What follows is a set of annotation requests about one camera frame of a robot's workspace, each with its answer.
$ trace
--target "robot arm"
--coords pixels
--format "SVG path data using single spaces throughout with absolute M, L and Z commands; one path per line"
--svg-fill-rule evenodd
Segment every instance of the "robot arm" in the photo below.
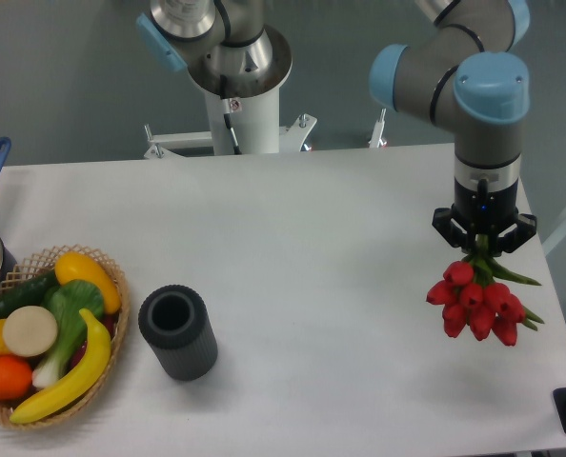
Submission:
M 529 73 L 506 52 L 526 32 L 528 8 L 524 0 L 416 3 L 438 32 L 420 48 L 381 51 L 372 96 L 455 135 L 455 202 L 433 220 L 446 241 L 470 252 L 487 235 L 492 255 L 512 252 L 536 233 L 536 218 L 515 207 Z
M 263 0 L 151 0 L 149 16 L 140 16 L 137 27 L 159 60 L 173 54 L 183 62 L 172 70 L 191 66 L 217 45 L 256 41 L 264 31 Z
M 279 152 L 279 87 L 292 68 L 264 0 L 151 0 L 137 27 L 156 59 L 203 92 L 215 155 Z

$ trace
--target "white table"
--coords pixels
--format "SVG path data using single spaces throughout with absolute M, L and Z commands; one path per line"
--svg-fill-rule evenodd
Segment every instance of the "white table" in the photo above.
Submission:
M 21 153 L 20 148 L 12 153 Z M 451 145 L 8 167 L 0 235 L 18 257 L 101 248 L 126 271 L 128 340 L 68 423 L 0 429 L 0 455 L 456 456 L 566 447 L 566 327 L 539 240 L 501 262 L 540 314 L 515 348 L 442 330 L 425 294 L 461 256 L 431 227 Z M 518 205 L 527 211 L 524 191 Z M 168 378 L 136 326 L 167 284 L 204 298 L 219 359 Z

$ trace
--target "white round slice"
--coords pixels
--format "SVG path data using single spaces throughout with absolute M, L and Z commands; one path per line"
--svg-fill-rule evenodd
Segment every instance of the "white round slice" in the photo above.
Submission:
M 54 344 L 58 326 L 50 311 L 42 307 L 22 307 L 4 323 L 4 343 L 21 357 L 43 354 Z

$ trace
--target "fruit basket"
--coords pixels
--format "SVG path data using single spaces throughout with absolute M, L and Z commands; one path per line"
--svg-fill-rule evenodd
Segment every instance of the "fruit basket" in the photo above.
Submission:
M 121 305 L 120 309 L 117 312 L 117 321 L 113 330 L 113 336 L 111 338 L 110 359 L 97 381 L 82 396 L 80 396 L 77 400 L 67 405 L 66 407 L 39 421 L 24 425 L 14 424 L 10 421 L 10 416 L 19 402 L 0 402 L 0 426 L 2 427 L 31 430 L 49 427 L 69 419 L 71 416 L 88 405 L 94 399 L 100 388 L 105 384 L 107 378 L 111 373 L 112 367 L 115 365 L 116 359 L 120 352 L 120 348 L 122 347 L 122 344 L 124 342 L 129 323 L 129 287 L 122 269 L 115 263 L 113 259 L 111 259 L 100 249 L 86 248 L 75 245 L 72 247 L 63 246 L 48 248 L 44 249 L 40 253 L 35 253 L 31 257 L 24 259 L 20 264 L 14 267 L 14 270 L 12 272 L 8 273 L 6 279 L 0 284 L 0 294 L 16 287 L 17 285 L 29 280 L 34 276 L 53 269 L 56 260 L 64 253 L 70 251 L 85 254 L 92 260 L 96 261 L 96 263 L 98 263 L 99 266 L 101 266 L 101 268 L 112 279 L 117 288 Z

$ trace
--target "gray wall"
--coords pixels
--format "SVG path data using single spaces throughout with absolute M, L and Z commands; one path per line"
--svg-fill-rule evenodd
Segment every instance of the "gray wall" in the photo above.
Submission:
M 186 74 L 154 64 L 134 19 L 147 0 L 0 0 L 0 135 L 9 164 L 140 159 L 142 126 L 154 133 L 208 129 Z M 380 107 L 367 74 L 391 43 L 418 45 L 435 32 L 410 0 L 267 0 L 271 25 L 288 38 L 293 72 L 281 121 L 319 119 L 316 149 L 362 148 Z M 532 78 L 522 178 L 543 237 L 566 205 L 566 0 L 529 2 L 532 25 L 514 49 Z M 393 146 L 451 136 L 389 113 Z M 549 258 L 566 316 L 566 240 Z

